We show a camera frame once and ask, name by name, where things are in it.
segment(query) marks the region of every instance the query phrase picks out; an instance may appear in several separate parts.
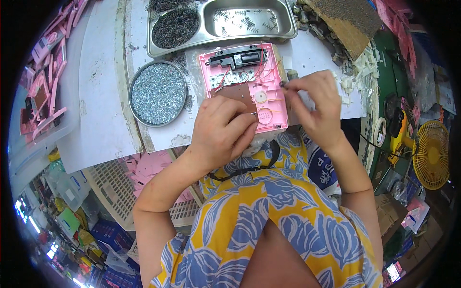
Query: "hand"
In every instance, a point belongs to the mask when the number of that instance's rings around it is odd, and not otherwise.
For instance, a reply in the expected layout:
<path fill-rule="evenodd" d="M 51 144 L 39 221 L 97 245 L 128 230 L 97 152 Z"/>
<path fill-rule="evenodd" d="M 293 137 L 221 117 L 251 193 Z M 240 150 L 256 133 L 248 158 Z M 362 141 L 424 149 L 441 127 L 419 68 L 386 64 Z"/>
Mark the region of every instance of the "hand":
<path fill-rule="evenodd" d="M 341 130 L 341 99 L 335 78 L 330 70 L 324 70 L 293 79 L 285 85 L 285 96 L 290 100 L 307 135 L 325 153 L 335 149 L 344 137 Z M 309 93 L 315 103 L 315 111 L 309 111 L 302 102 L 299 90 Z"/>
<path fill-rule="evenodd" d="M 241 114 L 246 109 L 244 103 L 220 95 L 202 102 L 192 143 L 184 153 L 199 165 L 201 174 L 224 166 L 250 145 L 258 123 L 254 115 Z"/>

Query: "yellow and blue floral dress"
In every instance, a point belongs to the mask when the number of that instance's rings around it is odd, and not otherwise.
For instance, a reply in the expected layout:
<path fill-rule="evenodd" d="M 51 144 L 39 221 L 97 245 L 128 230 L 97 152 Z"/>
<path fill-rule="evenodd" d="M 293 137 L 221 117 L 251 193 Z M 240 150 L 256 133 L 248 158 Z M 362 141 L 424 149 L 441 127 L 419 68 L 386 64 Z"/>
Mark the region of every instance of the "yellow and blue floral dress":
<path fill-rule="evenodd" d="M 207 201 L 190 238 L 178 233 L 164 247 L 162 273 L 151 287 L 238 287 L 258 238 L 271 219 L 323 288 L 382 287 L 363 222 L 336 207 L 307 177 L 307 151 L 299 136 L 277 137 L 280 154 L 270 169 L 224 182 L 204 177 Z M 268 165 L 269 143 L 214 171 L 224 178 L 238 169 Z"/>

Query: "white table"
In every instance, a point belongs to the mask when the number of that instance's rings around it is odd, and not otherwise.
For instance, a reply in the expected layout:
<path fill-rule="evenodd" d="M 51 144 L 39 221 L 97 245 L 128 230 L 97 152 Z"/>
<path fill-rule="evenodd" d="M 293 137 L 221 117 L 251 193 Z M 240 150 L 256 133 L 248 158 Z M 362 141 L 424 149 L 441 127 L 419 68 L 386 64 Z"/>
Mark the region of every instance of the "white table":
<path fill-rule="evenodd" d="M 125 47 L 128 44 L 138 47 L 131 51 L 126 50 L 126 69 L 129 79 L 133 79 L 139 67 L 153 61 L 147 56 L 146 51 L 146 32 L 147 16 L 145 6 L 148 0 L 127 1 L 125 16 Z M 324 44 L 310 33 L 299 30 L 295 39 L 289 40 L 284 44 L 277 44 L 281 56 L 284 56 L 284 66 L 286 69 L 295 69 L 299 77 L 308 75 L 315 71 L 330 69 L 336 72 L 338 79 L 342 76 L 339 67 L 331 60 L 331 55 Z M 340 94 L 345 95 L 338 82 Z M 195 92 L 190 91 L 194 96 L 194 106 L 190 111 L 183 110 L 178 118 L 172 123 L 159 128 L 150 128 L 141 123 L 138 124 L 142 141 L 147 152 L 159 151 L 168 148 L 189 145 L 194 129 L 194 121 L 197 115 L 199 104 L 195 97 Z M 314 104 L 306 93 L 302 93 L 306 105 L 313 109 Z M 360 94 L 356 89 L 350 95 L 351 104 L 343 104 L 341 118 L 359 118 L 366 114 L 362 111 Z M 291 113 L 289 115 L 290 124 L 297 124 L 297 119 Z"/>
<path fill-rule="evenodd" d="M 57 142 L 69 172 L 144 150 L 150 153 L 190 144 L 199 107 L 193 90 L 189 92 L 192 107 L 163 127 L 138 123 L 129 108 L 128 87 L 134 74 L 153 61 L 146 51 L 148 2 L 104 0 L 89 7 L 78 80 L 80 125 Z M 310 33 L 300 30 L 295 39 L 276 45 L 285 68 L 297 70 L 299 77 L 325 69 L 334 71 L 338 79 L 342 76 L 328 49 Z M 345 94 L 339 81 L 338 90 Z M 308 95 L 301 96 L 313 109 Z M 351 104 L 343 104 L 341 118 L 365 116 L 358 91 L 349 96 Z M 290 124 L 297 123 L 293 113 L 289 117 Z"/>
<path fill-rule="evenodd" d="M 80 125 L 57 141 L 67 173 L 144 150 L 128 104 L 123 37 L 126 1 L 91 4 L 79 71 L 75 71 Z"/>

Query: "black strap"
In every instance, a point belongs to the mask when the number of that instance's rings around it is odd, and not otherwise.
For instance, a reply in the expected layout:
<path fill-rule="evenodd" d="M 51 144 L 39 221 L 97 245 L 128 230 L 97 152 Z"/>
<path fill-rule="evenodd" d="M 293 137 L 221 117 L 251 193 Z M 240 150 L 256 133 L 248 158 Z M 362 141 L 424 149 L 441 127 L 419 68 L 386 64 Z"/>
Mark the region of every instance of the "black strap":
<path fill-rule="evenodd" d="M 258 171 L 258 170 L 261 170 L 261 169 L 269 169 L 275 164 L 275 162 L 277 162 L 278 156 L 280 155 L 280 146 L 278 145 L 277 141 L 275 141 L 275 140 L 271 141 L 271 149 L 272 149 L 272 158 L 271 158 L 271 161 L 269 162 L 269 165 L 267 165 L 267 166 L 239 169 L 239 170 L 235 171 L 234 173 L 232 173 L 229 176 L 224 177 L 224 178 L 217 178 L 214 173 L 210 172 L 210 173 L 208 173 L 208 177 L 210 177 L 213 180 L 224 182 L 226 180 L 231 179 L 232 177 L 242 175 L 242 174 L 245 174 L 247 172 Z"/>

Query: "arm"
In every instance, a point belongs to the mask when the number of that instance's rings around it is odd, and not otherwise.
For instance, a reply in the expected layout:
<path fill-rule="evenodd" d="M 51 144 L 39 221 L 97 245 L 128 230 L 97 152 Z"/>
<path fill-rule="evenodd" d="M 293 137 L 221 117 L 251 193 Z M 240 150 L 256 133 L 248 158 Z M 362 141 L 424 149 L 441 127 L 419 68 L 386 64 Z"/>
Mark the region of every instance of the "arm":
<path fill-rule="evenodd" d="M 208 172 L 235 159 L 253 140 L 256 118 L 240 114 L 245 110 L 242 102 L 223 96 L 204 100 L 195 120 L 190 146 L 153 177 L 139 195 L 133 218 L 144 287 L 162 272 L 162 250 L 176 235 L 168 212 L 176 199 Z"/>
<path fill-rule="evenodd" d="M 365 168 L 341 130 L 341 99 L 330 71 L 320 71 L 290 81 L 285 96 L 290 100 L 304 130 L 328 154 L 341 186 L 342 206 L 354 211 L 363 221 L 378 265 L 383 262 L 383 244 L 373 187 Z M 315 111 L 309 111 L 298 95 L 309 92 Z"/>

